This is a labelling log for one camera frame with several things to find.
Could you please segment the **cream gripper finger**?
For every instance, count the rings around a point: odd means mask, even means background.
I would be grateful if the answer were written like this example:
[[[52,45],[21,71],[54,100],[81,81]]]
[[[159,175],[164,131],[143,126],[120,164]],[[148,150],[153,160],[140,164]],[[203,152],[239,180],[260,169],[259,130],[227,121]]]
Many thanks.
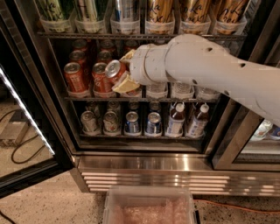
[[[140,84],[132,79],[130,72],[126,71],[122,74],[116,84],[112,87],[114,92],[118,94],[127,93],[140,87]]]
[[[119,59],[119,61],[124,63],[125,65],[128,65],[130,63],[131,59],[133,58],[135,52],[136,52],[135,49],[128,51],[124,56],[122,56]]]

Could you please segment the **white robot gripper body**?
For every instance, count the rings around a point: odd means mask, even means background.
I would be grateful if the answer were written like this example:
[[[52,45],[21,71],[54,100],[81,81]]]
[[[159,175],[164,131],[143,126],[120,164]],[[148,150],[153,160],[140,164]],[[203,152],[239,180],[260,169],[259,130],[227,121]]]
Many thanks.
[[[140,45],[134,52],[130,63],[129,71],[131,78],[141,85],[151,85],[156,82],[148,75],[145,67],[145,59],[149,50],[155,47],[154,44]]]

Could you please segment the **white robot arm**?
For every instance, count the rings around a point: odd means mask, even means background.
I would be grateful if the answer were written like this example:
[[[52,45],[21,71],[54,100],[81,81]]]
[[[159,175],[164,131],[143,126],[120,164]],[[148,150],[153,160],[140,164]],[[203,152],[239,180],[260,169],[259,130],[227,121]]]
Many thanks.
[[[141,45],[129,71],[113,86],[126,93],[141,85],[181,82],[210,88],[280,126],[280,69],[238,59],[205,38],[183,34],[166,45]]]

